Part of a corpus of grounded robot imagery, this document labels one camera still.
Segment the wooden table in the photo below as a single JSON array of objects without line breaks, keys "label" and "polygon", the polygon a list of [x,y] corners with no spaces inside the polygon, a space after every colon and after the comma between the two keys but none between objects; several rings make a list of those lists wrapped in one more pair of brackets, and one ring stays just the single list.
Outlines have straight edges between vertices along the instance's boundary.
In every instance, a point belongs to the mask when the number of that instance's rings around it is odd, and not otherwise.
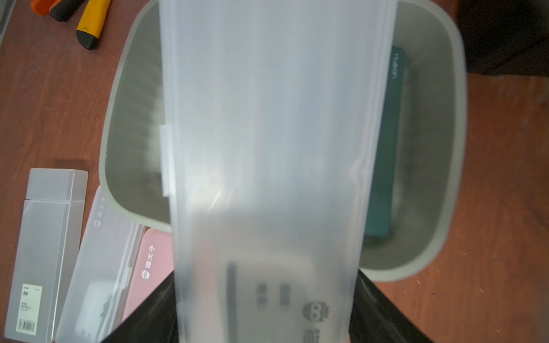
[{"label": "wooden table", "polygon": [[[146,0],[114,0],[97,51],[18,1],[0,47],[0,323],[29,169],[89,172],[111,84]],[[438,0],[451,15],[457,0]],[[549,80],[469,75],[467,152],[448,241],[420,274],[379,287],[436,342],[549,341]]]}]

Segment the printed logo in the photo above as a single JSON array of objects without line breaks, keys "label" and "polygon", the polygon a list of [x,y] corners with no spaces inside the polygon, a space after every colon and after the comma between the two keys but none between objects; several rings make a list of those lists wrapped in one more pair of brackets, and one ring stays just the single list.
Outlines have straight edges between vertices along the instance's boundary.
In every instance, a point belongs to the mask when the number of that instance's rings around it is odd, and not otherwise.
[{"label": "printed logo", "polygon": [[309,322],[320,323],[328,319],[328,310],[325,302],[311,301],[303,307],[303,317]]}]

